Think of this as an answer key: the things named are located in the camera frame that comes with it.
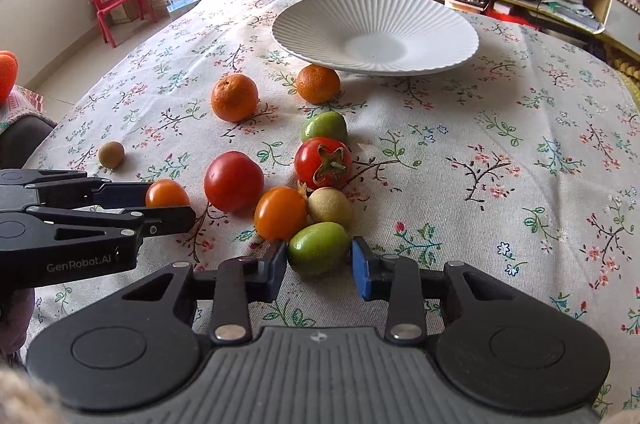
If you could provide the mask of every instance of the blue gripper pad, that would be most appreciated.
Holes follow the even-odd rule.
[[[358,296],[364,301],[371,301],[371,281],[369,279],[369,264],[362,254],[356,240],[351,241],[351,273],[358,290]]]
[[[184,390],[118,414],[67,412],[73,424],[595,424],[588,407],[519,417],[465,398],[418,348],[373,328],[267,327],[217,349]]]

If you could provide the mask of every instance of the metal screw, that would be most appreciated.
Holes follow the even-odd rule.
[[[399,340],[412,340],[419,338],[422,330],[413,323],[399,323],[391,327],[391,335]]]
[[[220,341],[236,341],[244,338],[246,335],[246,329],[235,324],[220,325],[220,327],[216,328],[214,331],[214,335]]]

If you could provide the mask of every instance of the white plate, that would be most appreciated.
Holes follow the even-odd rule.
[[[273,23],[300,59],[372,76],[432,74],[478,51],[473,26],[434,0],[301,0]]]

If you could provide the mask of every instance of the orange cherry tomato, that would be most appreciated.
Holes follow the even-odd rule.
[[[267,191],[255,208],[256,232],[265,240],[290,240],[306,225],[306,197],[293,188]]]
[[[189,196],[175,180],[159,179],[146,190],[145,204],[148,208],[188,206]]]

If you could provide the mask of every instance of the tiled floor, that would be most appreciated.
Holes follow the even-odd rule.
[[[159,18],[156,24],[134,20],[115,26],[111,29],[118,42],[115,49],[96,37],[37,88],[36,92],[44,96],[46,114],[60,121],[116,63],[170,22],[168,18]]]

